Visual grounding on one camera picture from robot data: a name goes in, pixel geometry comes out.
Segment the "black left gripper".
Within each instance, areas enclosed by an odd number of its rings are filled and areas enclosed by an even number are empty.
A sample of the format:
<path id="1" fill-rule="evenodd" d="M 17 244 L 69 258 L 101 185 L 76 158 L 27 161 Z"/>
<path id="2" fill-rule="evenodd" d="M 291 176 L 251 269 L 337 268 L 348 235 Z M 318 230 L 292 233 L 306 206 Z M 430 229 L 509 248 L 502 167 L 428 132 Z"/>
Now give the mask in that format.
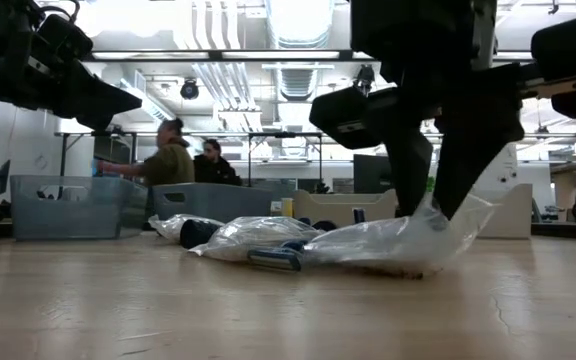
<path id="1" fill-rule="evenodd" d="M 72 57 L 35 49 L 10 60 L 0 56 L 0 102 L 51 108 L 94 131 L 105 131 L 116 114 L 142 106 L 142 99 L 92 74 Z"/>

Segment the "white plastic bin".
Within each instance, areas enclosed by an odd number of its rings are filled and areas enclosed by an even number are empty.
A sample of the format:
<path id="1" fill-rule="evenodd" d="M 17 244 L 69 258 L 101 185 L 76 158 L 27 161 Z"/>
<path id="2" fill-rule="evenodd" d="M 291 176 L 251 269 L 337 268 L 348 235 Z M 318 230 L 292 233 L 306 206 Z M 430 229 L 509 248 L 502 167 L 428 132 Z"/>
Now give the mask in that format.
<path id="1" fill-rule="evenodd" d="M 495 210 L 478 237 L 483 239 L 524 240 L 531 236 L 533 189 L 518 184 L 492 200 Z"/>
<path id="2" fill-rule="evenodd" d="M 312 224 L 330 221 L 337 227 L 355 223 L 354 209 L 362 209 L 366 221 L 394 218 L 398 199 L 393 189 L 381 194 L 310 194 L 298 190 L 293 195 L 294 215 Z"/>

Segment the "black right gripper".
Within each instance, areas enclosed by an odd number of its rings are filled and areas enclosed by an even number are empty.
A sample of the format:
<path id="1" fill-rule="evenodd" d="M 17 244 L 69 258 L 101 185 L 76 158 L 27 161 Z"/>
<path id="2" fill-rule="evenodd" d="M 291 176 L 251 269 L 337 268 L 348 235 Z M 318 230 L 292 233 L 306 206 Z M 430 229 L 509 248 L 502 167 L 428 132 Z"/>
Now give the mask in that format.
<path id="1" fill-rule="evenodd" d="M 576 80 L 576 18 L 537 30 L 530 57 L 494 66 L 496 0 L 351 0 L 352 50 L 381 64 L 387 89 L 348 87 L 315 98 L 310 121 L 350 148 L 385 145 L 398 199 L 412 215 L 426 192 L 433 146 L 420 130 L 432 119 L 443 135 L 434 200 L 451 219 L 483 171 L 524 137 L 523 100 L 547 98 L 576 119 L 575 82 L 532 87 L 525 80 Z"/>

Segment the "black computer monitor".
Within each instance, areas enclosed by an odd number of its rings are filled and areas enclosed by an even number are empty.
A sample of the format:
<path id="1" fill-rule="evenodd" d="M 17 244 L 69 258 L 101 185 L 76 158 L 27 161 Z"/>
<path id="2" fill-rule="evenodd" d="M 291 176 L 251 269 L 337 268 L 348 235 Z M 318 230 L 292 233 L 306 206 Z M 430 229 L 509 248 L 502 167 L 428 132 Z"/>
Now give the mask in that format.
<path id="1" fill-rule="evenodd" d="M 385 156 L 355 154 L 353 157 L 354 192 L 380 194 L 394 188 L 391 166 Z"/>

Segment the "person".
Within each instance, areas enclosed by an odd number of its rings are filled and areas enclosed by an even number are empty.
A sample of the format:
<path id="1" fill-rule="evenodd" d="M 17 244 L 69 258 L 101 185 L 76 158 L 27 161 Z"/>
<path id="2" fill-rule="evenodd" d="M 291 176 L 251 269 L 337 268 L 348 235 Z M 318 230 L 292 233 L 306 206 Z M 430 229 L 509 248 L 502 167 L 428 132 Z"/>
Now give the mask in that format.
<path id="1" fill-rule="evenodd" d="M 192 183 L 195 167 L 189 154 L 189 143 L 182 137 L 183 121 L 166 120 L 157 130 L 157 151 L 143 163 L 113 164 L 99 160 L 96 170 L 101 173 L 143 178 L 147 186 Z"/>
<path id="2" fill-rule="evenodd" d="M 242 180 L 222 157 L 221 145 L 215 139 L 203 142 L 203 153 L 194 157 L 195 181 L 241 186 Z"/>

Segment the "grey translucent plastic bin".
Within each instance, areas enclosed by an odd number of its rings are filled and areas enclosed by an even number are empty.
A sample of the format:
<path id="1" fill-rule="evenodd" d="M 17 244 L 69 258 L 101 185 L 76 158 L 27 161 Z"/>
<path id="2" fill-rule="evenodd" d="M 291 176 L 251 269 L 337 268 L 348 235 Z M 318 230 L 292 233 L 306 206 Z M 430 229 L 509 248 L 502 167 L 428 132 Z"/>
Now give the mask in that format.
<path id="1" fill-rule="evenodd" d="M 179 183 L 152 188 L 153 213 L 158 220 L 191 215 L 230 222 L 239 217 L 269 216 L 273 194 L 264 189 L 213 184 Z"/>
<path id="2" fill-rule="evenodd" d="M 13 235 L 18 240 L 120 239 L 139 234 L 148 190 L 118 177 L 13 175 Z"/>

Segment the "black metal table frame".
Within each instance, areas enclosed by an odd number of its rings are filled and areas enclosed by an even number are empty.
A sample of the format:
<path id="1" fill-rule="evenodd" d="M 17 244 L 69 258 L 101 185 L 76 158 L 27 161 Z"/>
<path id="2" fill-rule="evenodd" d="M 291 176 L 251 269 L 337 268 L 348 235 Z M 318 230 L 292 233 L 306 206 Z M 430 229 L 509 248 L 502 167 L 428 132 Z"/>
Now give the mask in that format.
<path id="1" fill-rule="evenodd" d="M 304 66 L 305 63 L 374 63 L 377 62 L 376 59 L 368 56 L 362 52 L 353 52 L 349 49 L 343 50 L 317 50 L 317 49 L 298 49 L 298 50 L 144 50 L 144 51 L 97 51 L 93 52 L 91 55 L 84 59 L 84 63 L 295 63 L 299 66 Z M 523 70 L 528 75 L 523 75 L 524 77 L 537 78 L 536 75 L 536 64 L 537 60 L 530 57 L 528 52 L 519 51 L 508 51 L 501 52 L 497 55 L 493 55 L 493 64 L 523 64 L 523 67 L 528 67 L 530 69 Z M 525 80 L 526 84 L 532 84 L 532 87 L 547 87 L 555 86 L 555 83 L 564 82 L 575 82 L 576 80 L 553 80 L 552 84 L 539 83 L 537 80 Z M 576 85 L 573 86 L 572 91 L 576 91 Z M 61 158 L 60 158 L 60 176 L 64 176 L 64 169 L 66 165 L 67 152 L 69 148 L 74 145 L 80 138 L 83 137 L 107 137 L 107 136 L 124 136 L 124 133 L 112 133 L 112 132 L 54 132 L 55 137 L 62 138 L 61 142 Z M 249 137 L 254 136 L 283 136 L 288 133 L 274 132 L 274 133 L 264 133 L 264 132 L 196 132 L 193 133 L 197 136 L 212 136 L 214 137 Z M 139 131 L 126 131 L 125 136 L 132 137 L 132 150 L 134 153 L 132 155 L 136 156 L 136 146 L 138 137 L 154 136 L 152 132 L 139 132 Z M 576 140 L 576 133 L 564 134 L 564 133 L 526 133 L 524 139 L 527 138 L 571 138 Z M 576 224 L 572 222 L 533 222 L 531 223 L 531 233 L 535 236 L 546 236 L 546 237 L 561 237 L 561 238 L 576 238 Z"/>

